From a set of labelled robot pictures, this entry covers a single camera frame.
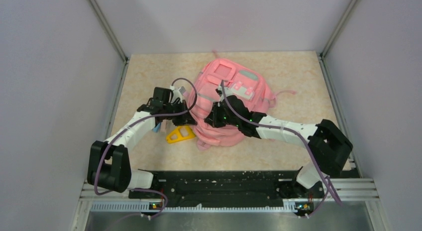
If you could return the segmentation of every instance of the wire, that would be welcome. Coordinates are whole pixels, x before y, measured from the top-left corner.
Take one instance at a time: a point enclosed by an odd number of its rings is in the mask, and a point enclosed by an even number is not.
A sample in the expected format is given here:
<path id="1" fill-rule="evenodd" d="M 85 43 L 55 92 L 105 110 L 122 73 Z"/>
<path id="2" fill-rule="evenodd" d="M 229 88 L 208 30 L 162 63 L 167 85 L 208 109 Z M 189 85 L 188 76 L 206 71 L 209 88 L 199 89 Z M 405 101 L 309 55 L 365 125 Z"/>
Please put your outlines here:
<path id="1" fill-rule="evenodd" d="M 180 113 L 174 113 L 174 114 L 155 114 L 155 115 L 149 115 L 149 116 L 146 116 L 146 117 L 143 117 L 143 118 L 141 118 L 141 119 L 139 119 L 139 120 L 137 120 L 137 121 L 135 121 L 134 123 L 132 123 L 132 124 L 130 124 L 129 126 L 128 126 L 128 128 L 132 128 L 132 127 L 134 127 L 135 125 L 137 125 L 137 124 L 139 124 L 139 123 L 141 123 L 141 122 L 143 122 L 143 121 L 145 121 L 145 120 L 147 120 L 147 119 L 150 119 L 150 118 L 153 118 L 153 117 L 163 117 L 163 116 L 180 116 L 180 115 L 183 115 L 183 114 L 185 114 L 185 113 L 188 113 L 194 106 L 195 106 L 195 104 L 196 104 L 196 102 L 197 102 L 197 99 L 198 99 L 198 92 L 197 92 L 197 89 L 195 88 L 195 86 L 194 86 L 194 84 L 191 82 L 191 81 L 189 81 L 188 79 L 186 79 L 186 78 L 176 78 L 173 82 L 172 82 L 172 85 L 174 85 L 174 83 L 176 82 L 176 81 L 178 81 L 178 80 L 185 80 L 185 81 L 187 81 L 191 86 L 192 86 L 192 89 L 194 90 L 194 92 L 195 92 L 195 99 L 194 99 L 194 102 L 192 103 L 192 105 L 187 109 L 187 110 L 185 110 L 185 111 L 183 111 L 183 112 L 180 112 Z M 103 152 L 103 155 L 102 155 L 102 157 L 101 157 L 101 159 L 100 159 L 100 164 L 98 165 L 98 168 L 97 168 L 97 173 L 95 174 L 95 180 L 94 180 L 94 192 L 95 192 L 95 194 L 96 195 L 104 195 L 104 194 L 107 194 L 107 193 L 110 193 L 111 192 L 111 190 L 107 190 L 107 191 L 104 191 L 104 192 L 102 192 L 102 193 L 100 193 L 100 192 L 98 192 L 98 179 L 99 179 L 99 177 L 100 177 L 100 171 L 101 171 L 101 168 L 102 168 L 102 166 L 103 166 L 103 163 L 104 163 L 104 160 L 106 159 L 106 156 L 107 156 L 107 153 L 108 153 L 108 151 L 110 150 L 110 147 L 116 142 L 116 140 L 117 139 L 119 139 L 126 131 L 128 131 L 128 129 L 127 128 L 125 128 L 125 129 L 123 129 L 121 132 L 119 132 L 111 141 L 110 141 L 110 143 L 107 145 L 107 147 L 105 148 L 105 150 L 104 150 L 104 152 Z"/>
<path id="2" fill-rule="evenodd" d="M 222 91 L 222 93 L 223 93 L 223 96 L 224 96 L 224 100 L 225 100 L 225 102 L 227 103 L 227 105 L 228 105 L 228 107 L 230 108 L 230 110 L 238 117 L 238 118 L 240 118 L 240 119 L 242 119 L 243 121 L 245 121 L 245 122 L 247 122 L 247 123 L 249 123 L 249 124 L 252 124 L 252 125 L 256 125 L 256 126 L 261 126 L 261 127 L 266 127 L 266 128 L 274 128 L 274 129 L 283 129 L 283 130 L 286 130 L 286 131 L 289 131 L 289 132 L 291 132 L 291 133 L 293 133 L 293 134 L 295 134 L 297 137 L 299 137 L 299 139 L 303 142 L 303 144 L 305 145 L 305 148 L 306 148 L 306 150 L 308 151 L 308 154 L 309 154 L 309 156 L 311 157 L 311 161 L 312 161 L 312 163 L 314 164 L 314 166 L 315 166 L 315 168 L 316 168 L 316 171 L 318 172 L 318 174 L 319 174 L 319 177 L 321 178 L 321 181 L 324 183 L 324 185 L 326 186 L 326 188 L 327 188 L 327 191 L 331 194 L 331 196 L 333 197 L 333 199 L 335 200 L 335 202 L 336 203 L 338 203 L 339 205 L 342 205 L 342 202 L 341 202 L 341 199 L 340 199 L 340 197 L 338 196 L 338 194 L 337 194 L 337 192 L 335 191 L 335 189 L 334 189 L 334 187 L 332 186 L 332 183 L 331 183 L 331 186 L 330 186 L 330 184 L 329 184 L 329 182 L 328 181 L 326 181 L 325 180 L 325 177 L 324 177 L 324 175 L 322 174 L 322 172 L 321 172 L 321 169 L 319 168 L 319 166 L 318 166 L 318 163 L 317 163 L 317 161 L 315 160 L 315 157 L 314 157 L 314 155 L 312 154 L 312 151 L 311 151 L 311 148 L 309 148 L 309 145 L 308 145 L 308 143 L 306 142 L 306 140 L 305 140 L 305 138 L 299 133 L 299 132 L 297 132 L 297 131 L 295 131 L 295 130 L 293 130 L 293 129 L 290 129 L 290 128 L 287 128 L 287 127 L 281 127 L 281 126 L 276 126 L 276 125 L 265 125 L 265 124 L 259 124 L 259 123 L 256 123 L 256 122 L 253 122 L 253 121 L 250 121 L 250 120 L 248 120 L 248 119 L 246 119 L 246 118 L 244 118 L 244 117 L 242 117 L 239 113 L 237 113 L 235 110 L 234 110 L 234 108 L 231 106 L 231 104 L 228 102 L 228 99 L 227 99 L 227 96 L 226 96 L 226 94 L 225 94 L 225 90 L 224 90 L 224 80 L 222 80 L 221 81 L 221 91 Z"/>
<path id="3" fill-rule="evenodd" d="M 159 216 L 161 214 L 161 212 L 163 212 L 163 210 L 166 208 L 167 203 L 169 202 L 169 199 L 167 198 L 167 196 L 164 193 L 160 192 L 160 191 L 149 190 L 149 189 L 141 189 L 141 188 L 135 188 L 135 189 L 132 189 L 132 191 L 146 192 L 146 193 L 155 193 L 155 194 L 159 194 L 162 197 L 164 197 L 164 205 L 163 205 L 163 207 L 161 207 L 161 209 L 160 209 L 160 211 L 158 211 L 158 213 L 156 213 L 153 216 L 149 217 L 150 220 L 152 220 L 152 219 L 156 218 L 157 216 Z M 139 216 L 139 215 L 141 215 L 141 217 L 143 217 L 143 214 L 139 214 L 139 213 L 131 213 L 131 214 L 125 215 L 125 216 L 121 217 L 120 219 L 114 221 L 110 226 L 107 227 L 107 229 L 105 229 L 105 231 L 110 230 L 110 228 L 112 228 L 113 226 L 115 226 L 117 223 L 121 222 L 124 219 L 127 219 L 127 218 L 132 217 L 132 216 Z"/>

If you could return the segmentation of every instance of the yellow tool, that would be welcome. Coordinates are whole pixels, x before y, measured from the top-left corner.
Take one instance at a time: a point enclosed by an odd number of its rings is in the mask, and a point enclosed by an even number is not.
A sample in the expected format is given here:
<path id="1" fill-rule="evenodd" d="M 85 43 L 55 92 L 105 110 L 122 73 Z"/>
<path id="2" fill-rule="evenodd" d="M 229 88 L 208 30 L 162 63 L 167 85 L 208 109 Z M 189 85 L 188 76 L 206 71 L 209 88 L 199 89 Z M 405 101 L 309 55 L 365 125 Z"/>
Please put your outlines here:
<path id="1" fill-rule="evenodd" d="M 180 132 L 180 129 L 182 128 L 184 128 L 188 132 L 187 136 L 183 136 L 182 133 Z M 182 140 L 192 139 L 195 137 L 196 135 L 194 134 L 192 129 L 188 125 L 183 125 L 183 126 L 176 127 L 176 129 L 174 129 L 170 134 L 168 134 L 166 137 L 166 140 L 167 140 L 167 143 L 172 144 L 172 143 L 176 143 Z"/>

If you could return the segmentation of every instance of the gray wall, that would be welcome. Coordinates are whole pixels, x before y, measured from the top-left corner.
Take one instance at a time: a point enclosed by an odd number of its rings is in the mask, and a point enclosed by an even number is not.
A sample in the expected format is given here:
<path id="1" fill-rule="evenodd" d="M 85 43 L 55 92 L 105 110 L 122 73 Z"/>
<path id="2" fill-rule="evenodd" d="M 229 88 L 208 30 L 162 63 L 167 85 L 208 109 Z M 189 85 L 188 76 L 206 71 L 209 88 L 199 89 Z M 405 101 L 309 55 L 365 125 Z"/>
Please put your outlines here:
<path id="1" fill-rule="evenodd" d="M 394 230 L 421 230 L 422 0 L 362 0 L 328 56 L 362 172 Z"/>
<path id="2" fill-rule="evenodd" d="M 350 0 L 97 0 L 127 53 L 321 51 Z"/>
<path id="3" fill-rule="evenodd" d="M 122 63 L 85 0 L 0 0 L 0 230 L 67 230 Z"/>

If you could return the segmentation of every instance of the purple cable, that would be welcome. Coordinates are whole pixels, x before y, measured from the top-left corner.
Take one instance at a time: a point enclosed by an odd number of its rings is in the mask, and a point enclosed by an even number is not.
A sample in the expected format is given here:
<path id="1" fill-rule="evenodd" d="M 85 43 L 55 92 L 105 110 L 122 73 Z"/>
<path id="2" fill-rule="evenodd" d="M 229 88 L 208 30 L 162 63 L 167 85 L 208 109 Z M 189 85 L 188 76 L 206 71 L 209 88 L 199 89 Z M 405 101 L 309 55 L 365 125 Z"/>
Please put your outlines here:
<path id="1" fill-rule="evenodd" d="M 165 194 L 163 194 L 163 193 L 161 193 L 161 192 L 159 192 L 159 191 L 156 191 L 156 190 L 141 189 L 141 188 L 135 188 L 135 189 L 132 189 L 132 190 L 133 190 L 133 191 L 139 191 L 139 192 L 155 193 L 155 194 L 159 194 L 159 195 L 161 195 L 161 196 L 164 198 L 164 204 L 163 204 L 163 207 L 161 207 L 161 209 L 160 209 L 160 211 L 158 211 L 158 213 L 156 213 L 156 214 L 154 214 L 153 216 L 151 216 L 151 220 L 152 220 L 153 218 L 155 218 L 155 217 L 159 216 L 159 215 L 161 214 L 161 212 L 163 212 L 163 210 L 166 208 L 167 203 L 169 202 L 169 199 L 167 198 L 167 196 L 166 196 Z M 127 218 L 129 218 L 129 217 L 132 217 L 132 216 L 139 216 L 139 213 L 132 213 L 132 214 L 128 214 L 128 215 L 125 215 L 125 216 L 121 217 L 120 219 L 118 219 L 118 220 L 114 221 L 114 222 L 113 222 L 110 226 L 108 226 L 108 228 L 107 228 L 107 229 L 105 229 L 105 231 L 110 230 L 110 228 L 112 228 L 113 226 L 115 226 L 115 225 L 116 225 L 117 223 L 119 223 L 120 221 L 122 221 L 122 220 L 124 220 L 124 219 L 127 219 Z"/>
<path id="2" fill-rule="evenodd" d="M 303 142 L 303 144 L 305 145 L 306 150 L 308 151 L 309 156 L 311 157 L 312 163 L 314 164 L 316 171 L 318 172 L 319 176 L 321 177 L 322 182 L 324 183 L 324 185 L 327 187 L 327 191 L 331 194 L 331 196 L 333 197 L 333 199 L 335 200 L 336 203 L 338 203 L 339 205 L 341 205 L 341 199 L 338 196 L 337 192 L 335 191 L 334 187 L 330 186 L 329 183 L 325 180 L 324 175 L 321 172 L 321 169 L 318 166 L 317 161 L 315 160 L 314 155 L 312 154 L 311 149 L 309 148 L 308 143 L 306 142 L 305 138 L 297 131 L 290 129 L 290 128 L 286 128 L 283 127 L 281 128 L 280 126 L 276 126 L 276 125 L 264 125 L 264 124 L 259 124 L 253 121 L 250 121 L 244 117 L 242 117 L 239 113 L 237 113 L 234 108 L 231 106 L 231 104 L 228 102 L 227 96 L 225 94 L 225 90 L 224 90 L 224 80 L 221 81 L 221 91 L 223 93 L 224 96 L 224 100 L 227 103 L 228 107 L 230 108 L 230 110 L 240 119 L 242 119 L 243 121 L 252 124 L 252 125 L 256 125 L 256 126 L 261 126 L 261 127 L 266 127 L 266 128 L 274 128 L 274 129 L 284 129 L 286 131 L 289 131 L 293 134 L 295 134 L 296 136 L 299 137 L 299 139 Z"/>
<path id="3" fill-rule="evenodd" d="M 143 117 L 143 118 L 141 118 L 141 119 L 139 119 L 139 120 L 137 120 L 137 121 L 135 121 L 134 123 L 132 123 L 132 124 L 130 124 L 129 125 L 129 127 L 130 128 L 132 128 L 132 127 L 134 127 L 135 125 L 137 125 L 138 123 L 140 123 L 140 122 L 143 122 L 143 121 L 145 121 L 145 120 L 147 120 L 147 119 L 149 119 L 149 118 L 153 118 L 153 117 L 161 117 L 161 116 L 179 116 L 179 115 L 183 115 L 183 114 L 185 114 L 185 113 L 188 113 L 194 106 L 195 106 L 195 104 L 196 104 L 196 102 L 197 102 L 197 99 L 198 99 L 198 92 L 197 92 L 197 89 L 195 88 L 195 86 L 194 86 L 194 84 L 191 82 L 191 81 L 189 81 L 188 79 L 186 79 L 186 78 L 176 78 L 173 82 L 172 82 L 172 85 L 176 82 L 176 81 L 178 81 L 178 80 L 185 80 L 185 81 L 187 81 L 191 86 L 192 86 L 192 89 L 194 90 L 194 92 L 195 92 L 195 99 L 194 99 L 194 103 L 187 109 L 187 110 L 185 110 L 185 111 L 183 111 L 183 112 L 180 112 L 180 113 L 174 113 L 174 114 L 155 114 L 155 115 L 149 115 L 149 116 L 146 116 L 146 117 Z M 113 143 L 115 143 L 116 142 L 116 140 L 117 139 L 119 139 L 125 132 L 127 131 L 127 129 L 125 128 L 125 129 L 123 129 L 121 132 L 119 132 L 119 134 L 117 134 L 111 141 L 110 141 L 110 143 L 107 145 L 107 147 L 105 148 L 105 150 L 104 150 L 104 153 L 103 153 L 103 155 L 102 155 L 102 157 L 101 157 L 101 159 L 100 159 L 100 164 L 99 164 L 99 166 L 98 166 L 98 168 L 97 168 L 97 173 L 95 174 L 95 180 L 94 180 L 94 192 L 95 192 L 95 194 L 96 195 L 105 195 L 105 194 L 107 194 L 107 193 L 110 193 L 111 192 L 111 190 L 107 190 L 107 191 L 104 191 L 104 192 L 102 192 L 102 193 L 100 193 L 100 192 L 98 192 L 98 178 L 100 177 L 100 171 L 101 171 L 101 168 L 102 168 L 102 166 L 103 166 L 103 163 L 104 163 L 104 160 L 106 159 L 106 156 L 107 156 L 107 153 L 108 153 L 108 150 L 110 150 L 110 147 L 113 145 Z"/>

